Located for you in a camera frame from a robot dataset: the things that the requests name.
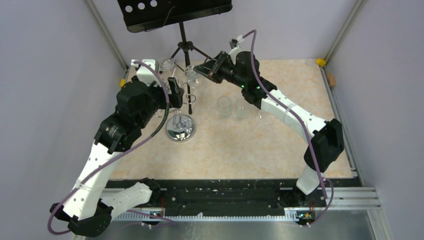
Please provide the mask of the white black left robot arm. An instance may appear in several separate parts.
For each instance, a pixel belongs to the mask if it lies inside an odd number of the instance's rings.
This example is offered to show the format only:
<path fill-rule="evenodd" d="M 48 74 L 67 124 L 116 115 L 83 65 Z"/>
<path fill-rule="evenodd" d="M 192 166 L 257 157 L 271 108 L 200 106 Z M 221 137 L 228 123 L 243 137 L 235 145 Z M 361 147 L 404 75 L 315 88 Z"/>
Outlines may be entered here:
<path fill-rule="evenodd" d="M 97 237 L 120 214 L 139 205 L 160 202 L 160 185 L 143 178 L 112 196 L 102 197 L 119 158 L 140 146 L 142 129 L 158 110 L 169 113 L 183 105 L 184 89 L 175 78 L 168 85 L 144 83 L 139 77 L 117 93 L 114 113 L 104 119 L 94 136 L 90 155 L 71 192 L 50 208 L 50 220 L 67 222 L 67 231 Z"/>

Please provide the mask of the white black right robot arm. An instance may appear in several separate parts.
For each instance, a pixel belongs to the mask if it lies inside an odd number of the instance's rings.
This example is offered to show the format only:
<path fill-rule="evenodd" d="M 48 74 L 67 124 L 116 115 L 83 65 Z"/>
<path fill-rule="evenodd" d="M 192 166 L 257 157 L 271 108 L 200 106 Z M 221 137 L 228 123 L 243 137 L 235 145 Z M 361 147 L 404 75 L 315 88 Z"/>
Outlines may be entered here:
<path fill-rule="evenodd" d="M 313 191 L 323 186 L 323 174 L 345 149 L 343 125 L 335 118 L 325 120 L 297 105 L 263 78 L 259 67 L 253 53 L 240 50 L 221 51 L 193 69 L 216 84 L 227 81 L 239 87 L 246 102 L 277 117 L 306 142 L 306 166 L 296 182 L 293 200 L 307 206 L 314 198 Z"/>

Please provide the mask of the large plain wine glass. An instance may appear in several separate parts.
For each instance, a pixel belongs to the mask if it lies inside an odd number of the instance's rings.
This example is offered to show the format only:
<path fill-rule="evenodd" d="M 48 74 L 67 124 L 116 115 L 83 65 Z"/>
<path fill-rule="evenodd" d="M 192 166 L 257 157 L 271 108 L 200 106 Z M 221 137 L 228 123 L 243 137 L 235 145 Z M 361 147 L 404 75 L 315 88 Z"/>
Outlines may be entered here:
<path fill-rule="evenodd" d="M 255 119 L 262 120 L 264 118 L 264 114 L 260 109 L 255 110 L 254 113 Z"/>

